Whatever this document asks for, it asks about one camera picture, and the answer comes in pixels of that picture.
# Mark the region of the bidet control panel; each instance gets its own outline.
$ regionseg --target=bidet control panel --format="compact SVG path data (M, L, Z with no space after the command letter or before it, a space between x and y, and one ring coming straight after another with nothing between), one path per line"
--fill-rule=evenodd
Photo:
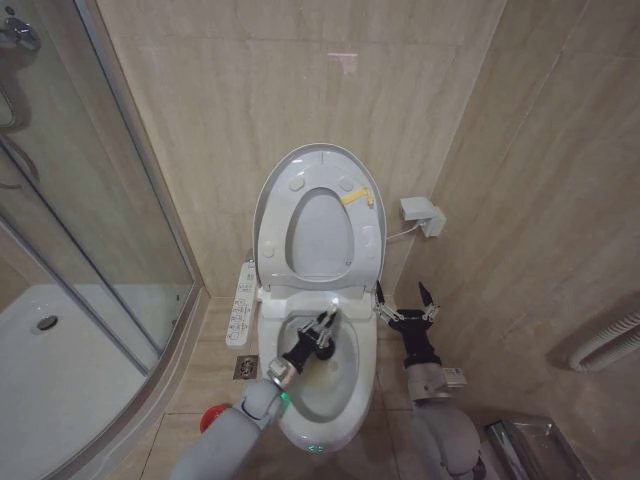
M255 263L253 260L244 262L240 269L236 298L231 307L226 336L227 347L241 348L247 344L256 305L257 283Z

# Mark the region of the shower faucet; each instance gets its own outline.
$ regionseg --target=shower faucet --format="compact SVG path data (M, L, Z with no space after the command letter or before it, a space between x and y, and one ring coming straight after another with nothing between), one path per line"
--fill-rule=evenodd
M0 47L15 47L19 45L32 52L40 49L40 37L35 29L17 17L5 18L0 27Z

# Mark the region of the shower door frame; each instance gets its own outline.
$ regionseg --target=shower door frame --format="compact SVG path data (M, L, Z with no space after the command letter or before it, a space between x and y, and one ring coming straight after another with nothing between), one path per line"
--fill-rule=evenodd
M125 444L131 443L129 437L136 436L135 432L130 434L126 430L149 427L149 417L159 409L162 411L162 404L168 401L165 398L167 392L172 393L172 389L177 387L179 373L184 371L188 361L185 352L189 353L195 344L204 308L210 298L96 1L69 0L71 2L84 24L98 63L193 283L175 327L160 354L159 362L148 373L138 393L105 430L73 458L45 476L44 480L68 479L76 474L84 478L87 471L99 471L103 463L109 460L100 457L106 455L124 458L122 450L127 450L124 448Z

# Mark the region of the green light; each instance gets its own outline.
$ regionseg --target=green light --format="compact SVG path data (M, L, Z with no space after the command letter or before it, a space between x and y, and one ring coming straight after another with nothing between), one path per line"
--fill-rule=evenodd
M307 445L307 450L311 453L323 454L324 447L322 445Z
M285 411L289 406L289 404L291 403L291 400L289 399L289 394L287 392L282 392L280 394L280 399L282 400L282 411Z

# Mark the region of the toilet bowl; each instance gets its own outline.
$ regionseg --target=toilet bowl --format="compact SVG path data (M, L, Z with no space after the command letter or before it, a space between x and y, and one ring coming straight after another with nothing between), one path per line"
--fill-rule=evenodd
M376 363L374 292L385 237L378 187L341 147L294 150L260 193L253 238L263 374L296 343L301 325L330 304L339 309L335 353L326 361L312 355L287 391L279 419L289 440L309 452L342 448L369 408Z

